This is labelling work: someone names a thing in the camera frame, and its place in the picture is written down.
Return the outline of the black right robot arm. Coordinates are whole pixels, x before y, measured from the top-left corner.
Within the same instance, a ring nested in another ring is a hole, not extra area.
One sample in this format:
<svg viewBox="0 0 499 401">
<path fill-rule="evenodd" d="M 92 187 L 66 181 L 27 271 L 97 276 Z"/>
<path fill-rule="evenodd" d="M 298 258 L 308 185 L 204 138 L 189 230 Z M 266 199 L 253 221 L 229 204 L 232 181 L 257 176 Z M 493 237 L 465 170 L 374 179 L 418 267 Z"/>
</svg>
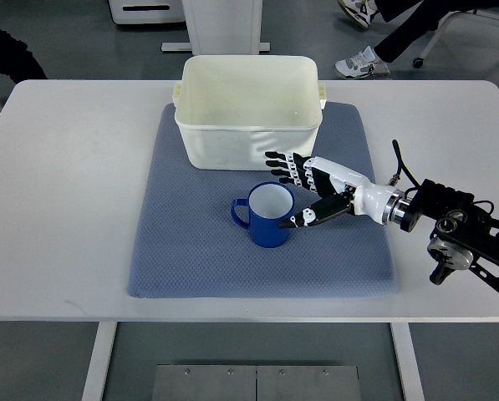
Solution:
<svg viewBox="0 0 499 401">
<path fill-rule="evenodd" d="M 411 198 L 393 193 L 382 222 L 410 232 L 422 216 L 435 222 L 427 246 L 437 262 L 430 281 L 440 285 L 451 273 L 469 270 L 499 294 L 499 220 L 473 194 L 424 180 Z"/>
</svg>

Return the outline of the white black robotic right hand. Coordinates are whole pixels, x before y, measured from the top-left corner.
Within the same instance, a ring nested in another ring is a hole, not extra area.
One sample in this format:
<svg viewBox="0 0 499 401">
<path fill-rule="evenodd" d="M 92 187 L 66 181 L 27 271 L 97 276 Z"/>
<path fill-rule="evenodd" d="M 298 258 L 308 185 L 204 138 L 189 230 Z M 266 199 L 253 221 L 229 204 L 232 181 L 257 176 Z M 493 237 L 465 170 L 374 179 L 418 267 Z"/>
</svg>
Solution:
<svg viewBox="0 0 499 401">
<path fill-rule="evenodd" d="M 316 226 L 344 213 L 369 216 L 379 224 L 390 220 L 401 192 L 376 185 L 365 175 L 331 160 L 296 153 L 267 151 L 266 165 L 282 184 L 303 187 L 319 200 L 278 223 L 281 229 Z"/>
</svg>

